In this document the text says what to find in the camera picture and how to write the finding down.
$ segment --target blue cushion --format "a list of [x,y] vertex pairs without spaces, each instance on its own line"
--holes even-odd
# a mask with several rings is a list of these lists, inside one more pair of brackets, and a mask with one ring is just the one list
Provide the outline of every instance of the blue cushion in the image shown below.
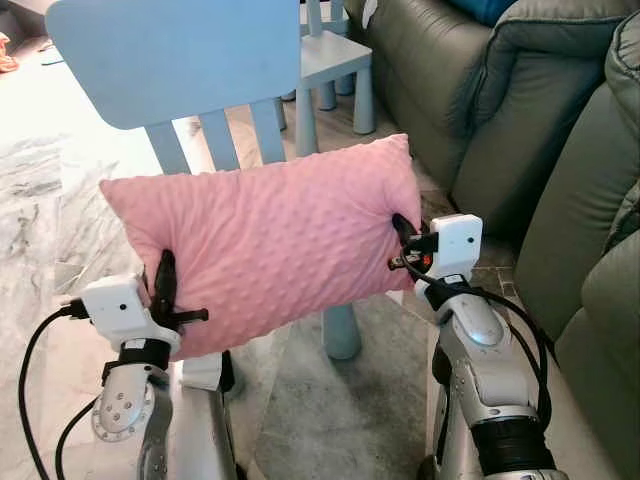
[[470,13],[484,25],[493,27],[504,11],[516,0],[449,0],[455,6]]

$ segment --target black wire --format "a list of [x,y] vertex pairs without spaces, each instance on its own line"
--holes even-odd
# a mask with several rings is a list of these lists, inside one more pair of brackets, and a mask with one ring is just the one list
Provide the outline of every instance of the black wire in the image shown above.
[[56,475],[58,476],[58,480],[65,480],[64,470],[62,468],[62,451],[64,449],[64,442],[67,441],[67,437],[69,436],[69,433],[71,433],[71,430],[73,430],[73,427],[75,427],[76,424],[80,421],[80,419],[84,417],[87,414],[87,412],[89,412],[93,408],[93,405],[95,403],[96,403],[95,398],[91,400],[89,403],[87,403],[87,405],[85,405],[85,407],[82,410],[80,410],[75,417],[71,419],[71,421],[67,424],[67,426],[62,431],[60,438],[58,439],[58,444],[56,445]]
[[40,458],[40,453],[38,453],[38,447],[36,446],[36,442],[33,438],[33,432],[31,430],[31,423],[29,422],[29,417],[27,415],[27,405],[25,401],[25,384],[27,382],[27,373],[29,371],[29,362],[31,361],[31,355],[33,354],[33,349],[36,346],[38,338],[42,335],[42,332],[57,318],[66,317],[71,315],[71,309],[69,307],[63,307],[54,314],[47,317],[47,319],[40,324],[40,326],[36,329],[36,331],[31,336],[29,340],[29,344],[27,345],[27,350],[24,353],[24,359],[22,360],[22,367],[20,368],[20,377],[18,379],[18,410],[20,411],[20,421],[22,422],[22,430],[24,431],[24,436],[27,440],[27,446],[29,447],[29,452],[31,452],[31,457],[33,458],[33,463],[36,465],[36,470],[38,471],[38,475],[42,480],[49,480],[49,475],[47,474],[47,470],[44,468],[44,464],[42,463],[42,458]]
[[545,339],[544,339],[544,335],[542,333],[542,329],[527,314],[527,312],[525,312],[522,308],[520,308],[515,303],[507,300],[504,297],[501,297],[500,295],[496,295],[495,293],[487,292],[486,290],[483,290],[481,288],[463,287],[463,286],[459,286],[459,285],[449,285],[448,283],[446,283],[446,282],[444,282],[442,280],[438,280],[436,278],[433,278],[433,277],[430,277],[428,275],[425,275],[420,270],[418,270],[416,267],[411,265],[411,263],[409,263],[409,261],[407,260],[407,256],[406,256],[406,251],[405,251],[406,248],[407,247],[402,249],[402,251],[400,253],[400,258],[402,259],[402,262],[403,262],[404,266],[407,268],[407,270],[409,272],[411,272],[416,278],[424,280],[425,282],[427,282],[430,285],[438,285],[441,288],[445,288],[445,289],[448,289],[450,291],[454,291],[454,292],[458,292],[458,293],[467,293],[469,295],[475,295],[477,297],[482,297],[482,298],[484,298],[486,300],[492,300],[492,301],[494,301],[496,303],[504,305],[508,309],[510,309],[513,312],[515,312],[527,324],[527,326],[529,327],[529,329],[533,333],[533,337],[535,339],[536,346],[538,348],[538,357],[540,359],[539,360],[539,365],[535,361],[535,358],[533,357],[533,353],[529,349],[529,346],[526,344],[526,341],[524,341],[524,338],[522,338],[522,335],[520,335],[520,332],[518,332],[518,335],[520,336],[520,338],[518,338],[518,336],[516,336],[516,339],[518,340],[518,342],[520,342],[520,339],[524,342],[524,343],[520,342],[520,344],[522,345],[522,348],[525,350],[525,355],[527,355],[527,359],[529,360],[529,363],[531,364],[531,368],[533,369],[533,371],[535,373],[535,376],[536,376],[536,379],[538,381],[538,408],[537,408],[537,411],[538,411],[538,417],[539,417],[539,420],[540,420],[540,424],[542,426],[542,431],[545,431],[546,428],[549,426],[549,423],[551,422],[551,413],[552,413],[551,409],[552,409],[552,406],[551,406],[551,396],[549,394],[549,389],[548,389],[548,386],[547,386],[547,376],[548,376],[547,350],[546,350]]

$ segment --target floor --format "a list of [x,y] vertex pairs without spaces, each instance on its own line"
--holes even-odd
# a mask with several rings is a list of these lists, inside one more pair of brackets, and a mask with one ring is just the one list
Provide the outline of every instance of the floor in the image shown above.
[[[65,64],[40,65],[41,41],[20,49],[18,72],[0,76],[0,477],[10,480],[36,478],[15,400],[22,353],[35,326],[63,296],[88,282],[141,268],[97,182],[160,172],[143,131],[108,127]],[[396,131],[378,109],[378,130],[354,135],[352,102],[341,97],[337,110],[318,112],[321,150]],[[248,110],[227,114],[243,168],[258,166]],[[293,103],[286,105],[286,116],[283,140],[293,158]],[[184,119],[176,128],[192,170],[211,171],[197,121]],[[450,213],[421,164],[414,166],[425,218]],[[513,264],[505,245],[487,243],[474,281],[513,297]],[[231,402],[231,420],[238,461],[251,480],[414,478],[431,446],[426,425],[435,397],[428,381],[437,333],[428,322],[433,314],[411,292],[375,296],[357,302],[355,310],[363,336],[355,360],[328,360],[317,315],[233,351],[246,387]],[[40,449],[51,462],[61,429],[99,392],[99,374],[113,353],[83,322],[54,324],[40,345],[28,406]],[[555,368],[550,384],[555,413],[549,445],[558,465],[572,478],[614,479]],[[87,472],[96,448],[88,424],[81,423],[65,453],[68,479],[92,478]]]

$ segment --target pink pillow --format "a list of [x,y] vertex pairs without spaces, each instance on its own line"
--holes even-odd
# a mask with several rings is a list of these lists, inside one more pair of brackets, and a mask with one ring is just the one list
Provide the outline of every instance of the pink pillow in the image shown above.
[[223,351],[304,315],[410,285],[387,260],[398,212],[420,225],[406,135],[251,170],[105,180],[149,279],[176,257],[181,310],[207,308],[178,358]]

